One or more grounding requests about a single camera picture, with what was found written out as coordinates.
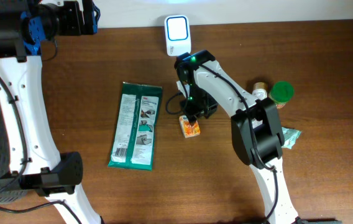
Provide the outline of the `green 3M gloves package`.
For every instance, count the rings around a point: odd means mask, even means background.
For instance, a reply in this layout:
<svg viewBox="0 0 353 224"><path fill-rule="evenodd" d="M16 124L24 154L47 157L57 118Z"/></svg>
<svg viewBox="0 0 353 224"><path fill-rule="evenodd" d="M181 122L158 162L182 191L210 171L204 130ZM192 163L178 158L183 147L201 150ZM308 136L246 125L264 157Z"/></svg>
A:
<svg viewBox="0 0 353 224"><path fill-rule="evenodd" d="M109 167L152 170L162 87L122 84Z"/></svg>

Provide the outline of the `green lid jar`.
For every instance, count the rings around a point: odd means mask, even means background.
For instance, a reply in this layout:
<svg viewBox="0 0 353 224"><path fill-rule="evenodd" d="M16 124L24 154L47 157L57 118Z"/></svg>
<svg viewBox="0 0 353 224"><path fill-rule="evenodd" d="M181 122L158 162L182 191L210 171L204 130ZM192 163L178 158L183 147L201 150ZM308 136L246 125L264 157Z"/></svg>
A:
<svg viewBox="0 0 353 224"><path fill-rule="evenodd" d="M291 83L276 82L270 90L268 97L276 104L277 109L283 108L293 97L295 90Z"/></svg>

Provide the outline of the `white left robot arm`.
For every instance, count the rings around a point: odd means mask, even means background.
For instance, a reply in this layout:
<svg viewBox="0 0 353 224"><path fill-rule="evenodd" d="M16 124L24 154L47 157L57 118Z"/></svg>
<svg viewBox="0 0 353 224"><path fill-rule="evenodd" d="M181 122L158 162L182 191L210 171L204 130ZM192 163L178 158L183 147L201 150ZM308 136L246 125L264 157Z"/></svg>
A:
<svg viewBox="0 0 353 224"><path fill-rule="evenodd" d="M93 35L101 16L93 0L0 1L0 211L28 191L67 223L102 223L81 184L80 153L61 153L42 91L42 43Z"/></svg>

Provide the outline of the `white tube gold cap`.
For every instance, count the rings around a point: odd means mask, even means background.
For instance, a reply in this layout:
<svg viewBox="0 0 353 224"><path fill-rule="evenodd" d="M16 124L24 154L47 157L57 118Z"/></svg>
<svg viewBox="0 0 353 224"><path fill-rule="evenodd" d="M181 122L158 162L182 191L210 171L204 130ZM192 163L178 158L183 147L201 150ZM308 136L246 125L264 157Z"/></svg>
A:
<svg viewBox="0 0 353 224"><path fill-rule="evenodd" d="M253 86L252 94L260 100L268 97L267 84L264 82L257 82Z"/></svg>

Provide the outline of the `orange tissue packet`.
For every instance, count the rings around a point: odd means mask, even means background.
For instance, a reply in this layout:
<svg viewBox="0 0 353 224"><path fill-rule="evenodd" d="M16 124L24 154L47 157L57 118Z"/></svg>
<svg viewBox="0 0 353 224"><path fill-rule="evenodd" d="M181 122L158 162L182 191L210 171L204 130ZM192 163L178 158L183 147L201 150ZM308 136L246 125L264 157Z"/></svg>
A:
<svg viewBox="0 0 353 224"><path fill-rule="evenodd" d="M195 121L193 124L190 124L188 118L185 115L182 115L179 117L179 122L181 132L185 138L192 138L200 135L201 130L197 121Z"/></svg>

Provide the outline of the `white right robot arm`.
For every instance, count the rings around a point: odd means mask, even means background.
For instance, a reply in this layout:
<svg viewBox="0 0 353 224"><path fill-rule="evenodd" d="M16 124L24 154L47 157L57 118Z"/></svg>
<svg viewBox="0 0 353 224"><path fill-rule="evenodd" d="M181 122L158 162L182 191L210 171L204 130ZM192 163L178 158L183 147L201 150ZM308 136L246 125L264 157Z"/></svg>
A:
<svg viewBox="0 0 353 224"><path fill-rule="evenodd" d="M245 91L207 50L178 56L174 68L185 97L181 111L190 123L209 118L218 107L229 116L233 149L254 173L262 195L264 223L302 223L284 177L285 137L276 104Z"/></svg>

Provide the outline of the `light green wipes packet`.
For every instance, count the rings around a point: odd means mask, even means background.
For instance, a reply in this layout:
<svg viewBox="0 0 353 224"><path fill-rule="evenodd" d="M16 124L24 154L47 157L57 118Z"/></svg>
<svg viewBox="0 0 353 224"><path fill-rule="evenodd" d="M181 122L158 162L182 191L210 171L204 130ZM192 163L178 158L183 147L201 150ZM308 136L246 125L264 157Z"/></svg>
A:
<svg viewBox="0 0 353 224"><path fill-rule="evenodd" d="M296 143L296 140L301 135L301 131L296 129L284 128L284 127L282 127L282 131L285 137L285 143L283 145L283 148L292 149L292 147Z"/></svg>

